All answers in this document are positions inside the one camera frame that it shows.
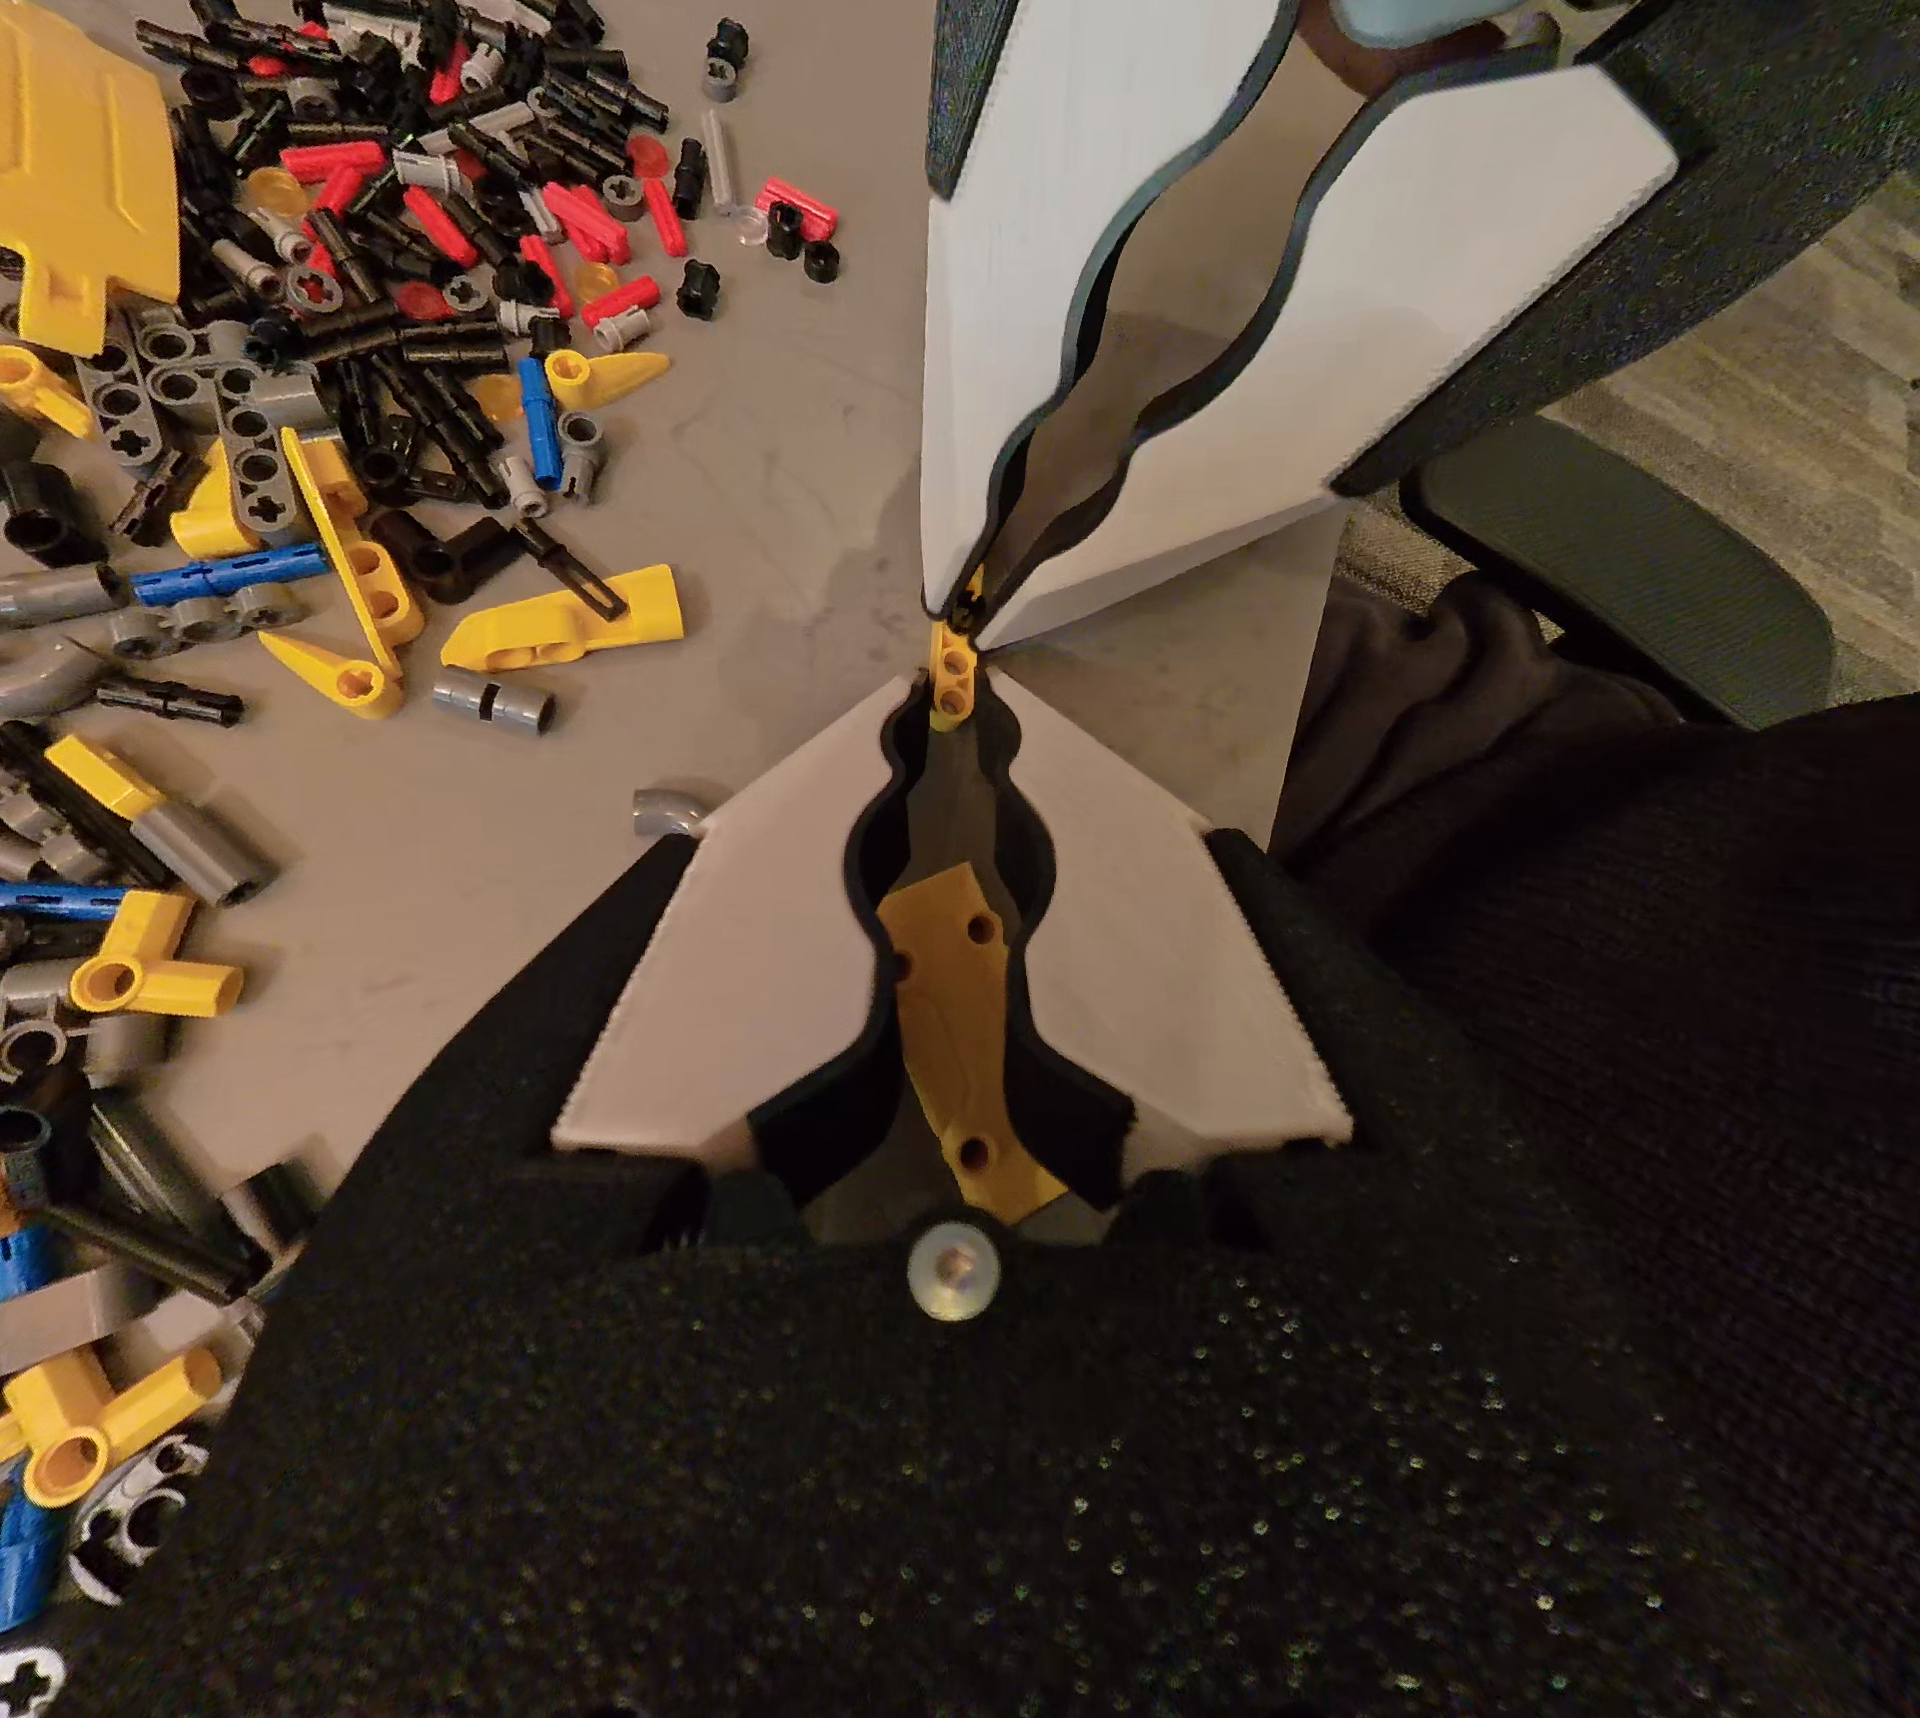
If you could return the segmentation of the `person's dark trousers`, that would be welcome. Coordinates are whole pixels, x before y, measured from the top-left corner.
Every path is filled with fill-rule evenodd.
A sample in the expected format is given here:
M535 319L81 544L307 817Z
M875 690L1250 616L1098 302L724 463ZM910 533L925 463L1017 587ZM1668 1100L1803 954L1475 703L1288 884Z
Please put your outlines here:
M1429 787L1689 721L1631 674L1578 662L1485 573L1423 611L1333 578L1269 851L1304 857Z

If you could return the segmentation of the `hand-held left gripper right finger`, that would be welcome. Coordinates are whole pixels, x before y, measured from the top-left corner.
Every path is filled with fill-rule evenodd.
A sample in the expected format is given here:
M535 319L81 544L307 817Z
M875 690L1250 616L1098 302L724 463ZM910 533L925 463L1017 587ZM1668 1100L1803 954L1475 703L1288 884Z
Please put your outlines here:
M1005 1086L1021 1144L1093 1206L1228 1154L1349 1144L1353 1114L1208 817L1012 677L987 683L975 730L1019 916Z

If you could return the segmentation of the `yellow curved fairing piece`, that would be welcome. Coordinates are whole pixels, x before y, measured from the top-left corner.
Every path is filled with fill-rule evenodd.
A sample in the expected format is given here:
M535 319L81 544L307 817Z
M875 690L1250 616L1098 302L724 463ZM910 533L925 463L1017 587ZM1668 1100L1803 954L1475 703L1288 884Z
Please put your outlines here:
M446 636L444 668L495 676L563 665L603 650L671 644L684 617L671 565L656 563L610 580L626 609L608 619L581 596L557 587L464 614Z

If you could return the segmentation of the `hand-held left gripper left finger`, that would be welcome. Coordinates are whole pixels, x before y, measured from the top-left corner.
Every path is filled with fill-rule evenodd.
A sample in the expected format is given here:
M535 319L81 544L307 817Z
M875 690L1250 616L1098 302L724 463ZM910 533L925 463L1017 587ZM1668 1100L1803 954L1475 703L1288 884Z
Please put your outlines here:
M761 1170L799 1206L900 1108L894 945L925 680L894 676L722 804L684 861L552 1130L557 1151Z

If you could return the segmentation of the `black long pin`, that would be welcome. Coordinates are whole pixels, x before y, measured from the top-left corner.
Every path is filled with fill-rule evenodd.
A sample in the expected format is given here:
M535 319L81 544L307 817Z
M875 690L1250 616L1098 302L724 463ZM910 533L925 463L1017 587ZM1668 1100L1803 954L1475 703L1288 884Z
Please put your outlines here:
M244 724L249 703L239 694L205 690L172 677L106 674L94 686L102 708L138 711L167 721L232 730Z

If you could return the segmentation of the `black thin link rod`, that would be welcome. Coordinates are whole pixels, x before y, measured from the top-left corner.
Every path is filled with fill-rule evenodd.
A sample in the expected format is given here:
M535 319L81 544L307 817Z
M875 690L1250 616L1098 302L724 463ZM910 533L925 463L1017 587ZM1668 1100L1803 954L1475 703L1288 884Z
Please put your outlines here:
M606 622L616 622L629 614L631 601L541 522L525 515L509 530L541 572L563 585L576 601L584 604L590 614Z

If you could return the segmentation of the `person's right hand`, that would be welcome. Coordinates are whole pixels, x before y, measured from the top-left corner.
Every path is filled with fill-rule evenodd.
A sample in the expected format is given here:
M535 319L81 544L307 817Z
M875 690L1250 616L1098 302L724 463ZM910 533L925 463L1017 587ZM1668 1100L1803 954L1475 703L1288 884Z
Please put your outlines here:
M1316 60L1359 97L1380 97L1404 74L1423 67L1423 56L1408 60L1404 49L1370 47L1355 39L1339 22L1333 0L1301 0L1298 35Z

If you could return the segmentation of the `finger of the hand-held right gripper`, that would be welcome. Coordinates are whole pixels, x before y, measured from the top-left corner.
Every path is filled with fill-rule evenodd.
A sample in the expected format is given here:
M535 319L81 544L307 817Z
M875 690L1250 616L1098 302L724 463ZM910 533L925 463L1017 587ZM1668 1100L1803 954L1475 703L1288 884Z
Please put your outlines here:
M1140 217L1254 109L1301 0L937 0L922 596L964 600Z
M1334 506L1334 480L1679 170L1603 66L1406 80L1309 178L1240 333L1155 397L1113 480L1021 559L1005 650Z

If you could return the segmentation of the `grey cylinder connector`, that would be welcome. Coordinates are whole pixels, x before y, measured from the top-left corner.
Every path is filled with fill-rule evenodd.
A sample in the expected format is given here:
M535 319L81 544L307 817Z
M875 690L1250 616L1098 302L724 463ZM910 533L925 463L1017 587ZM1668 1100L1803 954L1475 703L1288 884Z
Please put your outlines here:
M431 697L449 714L516 738L547 736L561 714L552 691L504 674L449 670L434 680Z

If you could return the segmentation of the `yellow long perforated beam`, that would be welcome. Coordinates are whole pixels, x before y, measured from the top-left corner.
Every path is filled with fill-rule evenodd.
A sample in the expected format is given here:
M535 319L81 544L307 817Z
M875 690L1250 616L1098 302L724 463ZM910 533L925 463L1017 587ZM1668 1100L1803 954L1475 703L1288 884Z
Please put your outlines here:
M977 625L987 573L973 570L973 578L951 608L933 622L926 652L929 725L934 731L958 730L975 711L978 648Z

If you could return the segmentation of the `blue long axle connector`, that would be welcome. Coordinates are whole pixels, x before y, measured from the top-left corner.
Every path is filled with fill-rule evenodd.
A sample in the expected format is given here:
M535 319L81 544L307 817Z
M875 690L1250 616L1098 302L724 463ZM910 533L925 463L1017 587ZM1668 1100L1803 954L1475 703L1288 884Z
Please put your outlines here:
M136 573L129 580L129 587L135 601L168 608L186 601L223 601L253 587L293 585L332 573L324 548L309 541Z

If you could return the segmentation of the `yellow pointed tooth piece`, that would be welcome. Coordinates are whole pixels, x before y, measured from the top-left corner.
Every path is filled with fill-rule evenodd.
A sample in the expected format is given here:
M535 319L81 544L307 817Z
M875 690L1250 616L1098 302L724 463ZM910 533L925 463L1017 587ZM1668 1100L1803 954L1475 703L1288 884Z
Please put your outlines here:
M544 357L547 385L563 412L598 412L648 385L672 368L661 350L626 348L589 356L566 348Z
M406 701L400 665L387 648L344 654L287 630L262 630L257 641L304 686L359 719L389 719Z

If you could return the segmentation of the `yellow ribbed panel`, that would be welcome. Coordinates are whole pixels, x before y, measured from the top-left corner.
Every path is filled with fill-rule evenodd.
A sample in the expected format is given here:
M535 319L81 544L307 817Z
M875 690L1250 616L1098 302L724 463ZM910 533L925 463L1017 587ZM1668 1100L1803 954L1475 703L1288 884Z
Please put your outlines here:
M3 1L3 243L18 328L90 359L121 294L181 296L181 192L162 85L56 11Z

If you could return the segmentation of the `heap of assorted building parts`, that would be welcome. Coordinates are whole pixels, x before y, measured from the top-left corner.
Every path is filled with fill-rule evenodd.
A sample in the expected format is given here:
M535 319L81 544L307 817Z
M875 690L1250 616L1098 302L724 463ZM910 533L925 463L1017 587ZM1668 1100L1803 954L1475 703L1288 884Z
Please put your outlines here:
M299 582L148 608L125 546L229 518L229 463L287 489L243 328L109 314L90 357L4 343L4 662L71 636L114 674L296 622ZM81 718L4 721L4 1714L46 1714L75 1634L202 1490L268 1301L321 1207L299 1158L214 1188L148 1100L205 1018L77 1009L129 889L190 891L178 945L276 866Z

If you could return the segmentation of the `yellow angled liftarm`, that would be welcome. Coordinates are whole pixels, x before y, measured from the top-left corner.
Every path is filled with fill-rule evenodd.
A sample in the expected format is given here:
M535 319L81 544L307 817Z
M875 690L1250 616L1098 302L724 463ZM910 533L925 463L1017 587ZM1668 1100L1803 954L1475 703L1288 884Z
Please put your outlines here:
M422 634L424 611L389 546L362 528L370 502L348 463L344 441L335 434L301 435L293 427L282 427L278 438L307 515L365 637L365 650L387 650L404 676L400 648Z

